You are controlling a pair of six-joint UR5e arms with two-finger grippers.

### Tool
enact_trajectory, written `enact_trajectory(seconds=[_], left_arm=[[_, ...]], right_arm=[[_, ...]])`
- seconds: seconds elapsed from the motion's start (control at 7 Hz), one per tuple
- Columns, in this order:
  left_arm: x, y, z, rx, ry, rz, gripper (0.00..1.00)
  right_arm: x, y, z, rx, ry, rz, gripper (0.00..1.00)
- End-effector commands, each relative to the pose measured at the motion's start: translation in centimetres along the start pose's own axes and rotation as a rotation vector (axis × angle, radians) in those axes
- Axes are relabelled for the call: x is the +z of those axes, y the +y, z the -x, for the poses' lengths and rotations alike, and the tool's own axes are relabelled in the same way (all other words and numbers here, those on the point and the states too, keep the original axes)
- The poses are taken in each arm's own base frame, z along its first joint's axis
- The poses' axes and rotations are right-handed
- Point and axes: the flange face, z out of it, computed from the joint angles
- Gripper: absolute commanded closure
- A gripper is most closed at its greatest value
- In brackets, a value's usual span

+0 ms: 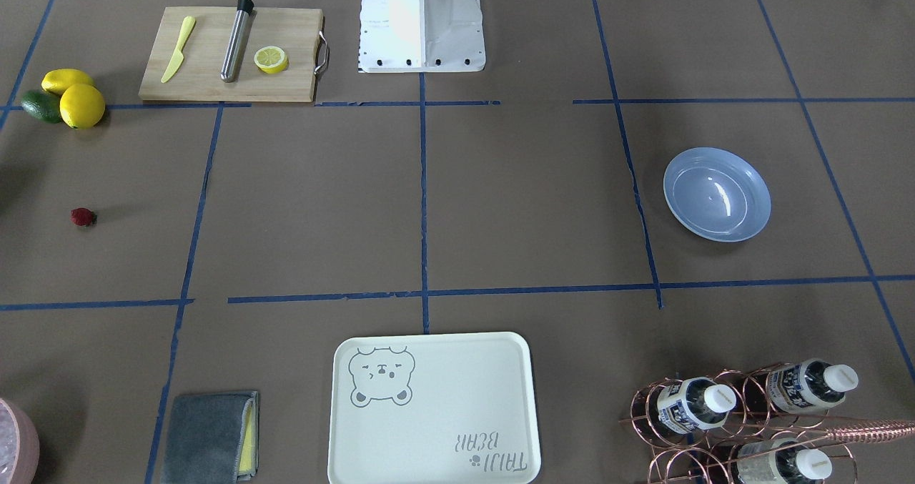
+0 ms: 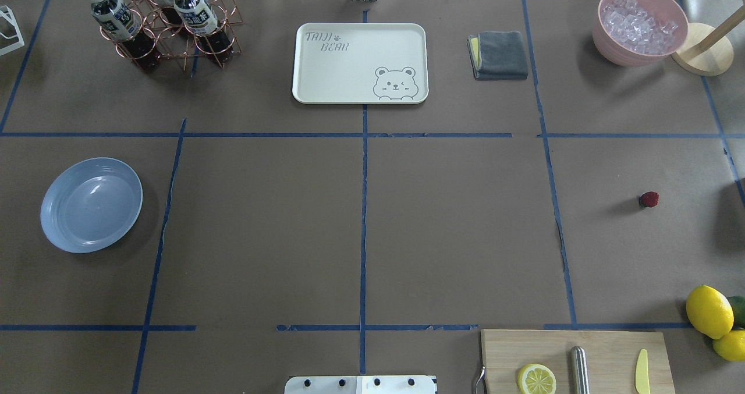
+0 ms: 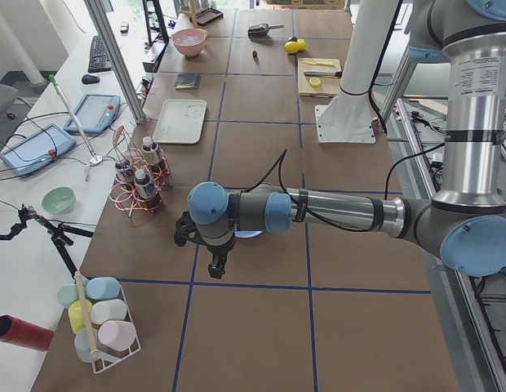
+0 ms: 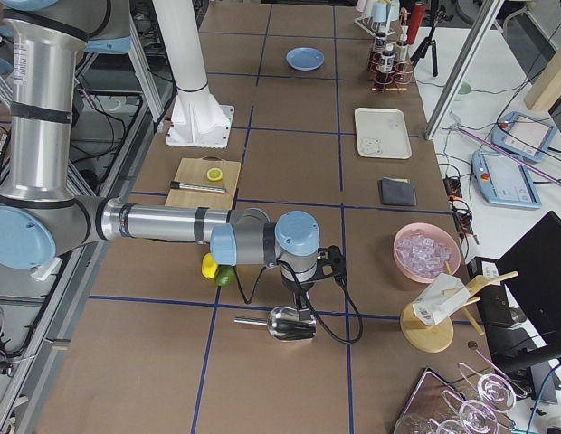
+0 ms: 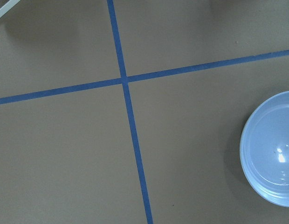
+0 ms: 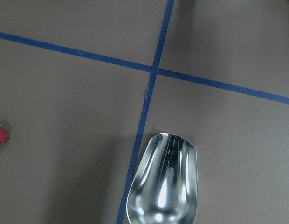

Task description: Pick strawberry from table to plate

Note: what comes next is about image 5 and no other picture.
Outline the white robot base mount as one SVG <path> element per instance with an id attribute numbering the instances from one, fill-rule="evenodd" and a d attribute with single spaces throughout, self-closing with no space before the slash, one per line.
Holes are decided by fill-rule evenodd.
<path id="1" fill-rule="evenodd" d="M 0 18 L 12 9 L 20 0 L 0 0 Z"/>

